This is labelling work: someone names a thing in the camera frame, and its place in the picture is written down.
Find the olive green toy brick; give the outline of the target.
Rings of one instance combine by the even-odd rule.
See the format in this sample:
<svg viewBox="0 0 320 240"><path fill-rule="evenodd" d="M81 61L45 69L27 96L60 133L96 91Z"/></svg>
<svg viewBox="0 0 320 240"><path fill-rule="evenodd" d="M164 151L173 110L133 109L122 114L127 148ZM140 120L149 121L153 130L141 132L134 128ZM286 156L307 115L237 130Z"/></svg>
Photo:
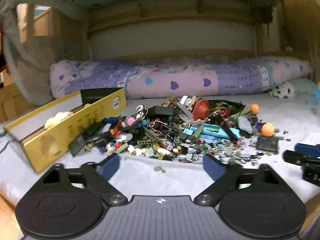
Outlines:
<svg viewBox="0 0 320 240"><path fill-rule="evenodd" d="M162 167L161 166L155 166L153 169L154 169L155 172L162 171Z"/></svg>

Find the light blue toy plate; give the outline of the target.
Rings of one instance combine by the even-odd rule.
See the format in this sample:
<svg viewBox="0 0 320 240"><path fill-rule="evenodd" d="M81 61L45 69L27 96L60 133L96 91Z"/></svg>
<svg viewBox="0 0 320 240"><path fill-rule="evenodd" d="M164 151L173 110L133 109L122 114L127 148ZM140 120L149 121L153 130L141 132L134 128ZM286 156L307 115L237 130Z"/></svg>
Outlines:
<svg viewBox="0 0 320 240"><path fill-rule="evenodd" d="M241 135L238 129L230 128L227 132L219 125L201 124L183 128L183 133L197 138L222 138L222 139L240 139Z"/></svg>

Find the grey studded toy panel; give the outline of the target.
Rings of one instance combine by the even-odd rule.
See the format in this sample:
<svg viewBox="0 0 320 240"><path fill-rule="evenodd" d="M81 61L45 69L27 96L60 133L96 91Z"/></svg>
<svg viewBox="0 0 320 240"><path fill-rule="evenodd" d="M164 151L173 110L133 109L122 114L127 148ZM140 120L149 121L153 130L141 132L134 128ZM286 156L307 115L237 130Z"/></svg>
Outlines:
<svg viewBox="0 0 320 240"><path fill-rule="evenodd" d="M241 129L242 131L245 131L249 134L253 133L252 125L246 117L244 117L244 116L237 117L237 122L238 122L239 129Z"/></svg>

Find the near orange ball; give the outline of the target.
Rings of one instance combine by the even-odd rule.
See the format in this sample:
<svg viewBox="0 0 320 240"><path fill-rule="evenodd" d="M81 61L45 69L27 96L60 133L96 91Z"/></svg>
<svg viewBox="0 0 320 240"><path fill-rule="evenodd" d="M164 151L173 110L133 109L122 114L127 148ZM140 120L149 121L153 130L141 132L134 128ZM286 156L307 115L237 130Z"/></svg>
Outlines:
<svg viewBox="0 0 320 240"><path fill-rule="evenodd" d="M271 137L274 135L274 125L270 122L263 124L261 127L261 133L265 137Z"/></svg>

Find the orange ball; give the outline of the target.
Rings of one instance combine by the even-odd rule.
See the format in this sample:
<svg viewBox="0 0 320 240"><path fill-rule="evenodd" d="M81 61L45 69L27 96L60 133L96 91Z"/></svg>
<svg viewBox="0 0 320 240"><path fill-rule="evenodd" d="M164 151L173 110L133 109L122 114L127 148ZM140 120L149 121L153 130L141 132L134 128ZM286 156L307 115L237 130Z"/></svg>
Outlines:
<svg viewBox="0 0 320 240"><path fill-rule="evenodd" d="M270 122L263 124L261 127L261 133L265 137L271 137L274 135L274 125Z"/></svg>
<svg viewBox="0 0 320 240"><path fill-rule="evenodd" d="M256 103L253 103L250 105L249 110L254 114L258 114L259 113L259 105Z"/></svg>

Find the yellow cardboard box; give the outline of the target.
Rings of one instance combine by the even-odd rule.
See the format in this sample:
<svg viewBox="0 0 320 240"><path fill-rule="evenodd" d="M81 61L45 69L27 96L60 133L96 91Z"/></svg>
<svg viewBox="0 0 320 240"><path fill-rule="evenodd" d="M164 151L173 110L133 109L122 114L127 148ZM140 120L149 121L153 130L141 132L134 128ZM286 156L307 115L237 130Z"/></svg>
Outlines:
<svg viewBox="0 0 320 240"><path fill-rule="evenodd" d="M40 173L61 158L70 143L86 128L126 108L124 88L85 89L43 105L5 126L21 148L20 155ZM45 130L46 121L59 112L73 112Z"/></svg>

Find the red dome-shaped toy piece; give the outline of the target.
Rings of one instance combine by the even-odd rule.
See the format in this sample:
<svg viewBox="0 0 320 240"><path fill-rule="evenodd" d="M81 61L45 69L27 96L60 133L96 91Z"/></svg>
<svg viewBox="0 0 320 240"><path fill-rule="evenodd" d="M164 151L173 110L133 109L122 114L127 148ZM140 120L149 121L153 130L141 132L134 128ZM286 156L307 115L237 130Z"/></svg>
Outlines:
<svg viewBox="0 0 320 240"><path fill-rule="evenodd" d="M193 119L205 119L209 115L210 103L206 99L200 99L193 107Z"/></svg>

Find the yellow plush toy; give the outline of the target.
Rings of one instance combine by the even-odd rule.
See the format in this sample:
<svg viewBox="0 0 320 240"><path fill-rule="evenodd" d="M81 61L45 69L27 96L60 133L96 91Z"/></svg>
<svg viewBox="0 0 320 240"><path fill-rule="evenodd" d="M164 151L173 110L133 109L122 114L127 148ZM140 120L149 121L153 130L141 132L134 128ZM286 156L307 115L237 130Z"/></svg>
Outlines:
<svg viewBox="0 0 320 240"><path fill-rule="evenodd" d="M70 117L71 115L73 115L73 112L59 112L59 113L57 113L54 117L51 117L46 121L46 123L44 125L44 129L47 130L47 129L57 125L58 123L65 120L66 118Z"/></svg>

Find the far orange ball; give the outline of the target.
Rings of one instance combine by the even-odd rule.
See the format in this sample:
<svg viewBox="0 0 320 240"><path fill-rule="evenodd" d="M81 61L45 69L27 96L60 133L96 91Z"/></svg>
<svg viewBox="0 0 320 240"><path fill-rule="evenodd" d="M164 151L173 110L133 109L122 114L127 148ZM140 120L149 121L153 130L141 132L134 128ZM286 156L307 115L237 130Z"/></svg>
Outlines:
<svg viewBox="0 0 320 240"><path fill-rule="evenodd" d="M256 103L253 103L250 105L249 110L254 114L258 114L259 113L259 105Z"/></svg>

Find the light blue pillow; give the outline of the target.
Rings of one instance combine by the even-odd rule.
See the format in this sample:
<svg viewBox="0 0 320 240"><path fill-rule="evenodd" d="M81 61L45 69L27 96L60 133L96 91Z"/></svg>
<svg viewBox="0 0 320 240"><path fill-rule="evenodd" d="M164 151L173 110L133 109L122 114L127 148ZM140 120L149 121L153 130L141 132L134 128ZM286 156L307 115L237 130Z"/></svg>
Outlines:
<svg viewBox="0 0 320 240"><path fill-rule="evenodd" d="M300 77L290 81L295 96L314 96L318 85L306 77Z"/></svg>

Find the black-spotted white plush toy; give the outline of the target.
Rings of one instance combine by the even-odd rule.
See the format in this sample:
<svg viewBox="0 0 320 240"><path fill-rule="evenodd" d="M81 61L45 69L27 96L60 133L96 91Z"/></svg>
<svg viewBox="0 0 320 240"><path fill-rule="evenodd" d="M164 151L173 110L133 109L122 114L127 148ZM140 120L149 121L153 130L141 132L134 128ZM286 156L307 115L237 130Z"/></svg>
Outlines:
<svg viewBox="0 0 320 240"><path fill-rule="evenodd" d="M270 91L270 96L279 99L290 99L295 96L295 89L290 82L285 82L274 87Z"/></svg>

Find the black rectangular block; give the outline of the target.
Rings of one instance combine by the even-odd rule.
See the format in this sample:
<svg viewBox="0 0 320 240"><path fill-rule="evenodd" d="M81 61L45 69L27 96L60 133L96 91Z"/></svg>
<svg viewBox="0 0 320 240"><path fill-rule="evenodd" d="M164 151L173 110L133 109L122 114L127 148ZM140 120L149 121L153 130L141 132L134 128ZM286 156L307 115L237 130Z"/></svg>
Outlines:
<svg viewBox="0 0 320 240"><path fill-rule="evenodd" d="M173 114L174 114L174 110L170 107L153 106L148 109L148 115L150 116L156 116L156 115L172 116Z"/></svg>

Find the purple heart-pattern rolled quilt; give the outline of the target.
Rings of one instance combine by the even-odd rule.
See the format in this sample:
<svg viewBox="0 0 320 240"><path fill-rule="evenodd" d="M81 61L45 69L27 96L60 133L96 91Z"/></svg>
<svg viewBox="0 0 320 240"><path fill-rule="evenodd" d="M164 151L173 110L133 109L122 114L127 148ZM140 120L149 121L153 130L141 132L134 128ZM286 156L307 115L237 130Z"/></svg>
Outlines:
<svg viewBox="0 0 320 240"><path fill-rule="evenodd" d="M163 64L62 60L50 67L50 88L55 98L83 89L116 87L123 87L129 99L241 95L273 89L311 71L308 61L274 56L228 64L207 59Z"/></svg>

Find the grey mosquito net curtain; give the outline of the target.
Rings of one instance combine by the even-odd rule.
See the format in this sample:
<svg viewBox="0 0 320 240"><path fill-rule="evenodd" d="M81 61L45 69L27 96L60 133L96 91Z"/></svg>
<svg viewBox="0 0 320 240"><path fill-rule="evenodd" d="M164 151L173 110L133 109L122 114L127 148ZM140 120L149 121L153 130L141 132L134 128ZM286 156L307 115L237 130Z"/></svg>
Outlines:
<svg viewBox="0 0 320 240"><path fill-rule="evenodd" d="M33 5L28 5L27 39L22 42L15 0L1 0L1 23L4 30L4 56L13 81L25 99L33 105L53 100L50 90L50 66L65 57L62 39L62 13L49 10L49 35L35 35Z"/></svg>

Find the wooden bed frame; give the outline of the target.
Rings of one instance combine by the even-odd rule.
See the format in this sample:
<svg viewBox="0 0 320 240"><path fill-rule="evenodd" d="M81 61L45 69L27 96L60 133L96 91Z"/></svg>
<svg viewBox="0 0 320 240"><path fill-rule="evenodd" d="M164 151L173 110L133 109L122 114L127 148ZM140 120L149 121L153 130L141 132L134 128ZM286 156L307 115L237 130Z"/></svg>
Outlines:
<svg viewBox="0 0 320 240"><path fill-rule="evenodd" d="M22 42L27 39L28 5L16 9ZM35 35L52 32L49 10L33 15ZM238 0L132 0L106 7L97 4L81 19L59 11L66 51L62 60L154 63L205 56L227 63L245 57L292 56L308 60L310 77L319 80L316 0L283 0L273 7ZM19 91L9 68L3 76L4 121L33 104Z"/></svg>

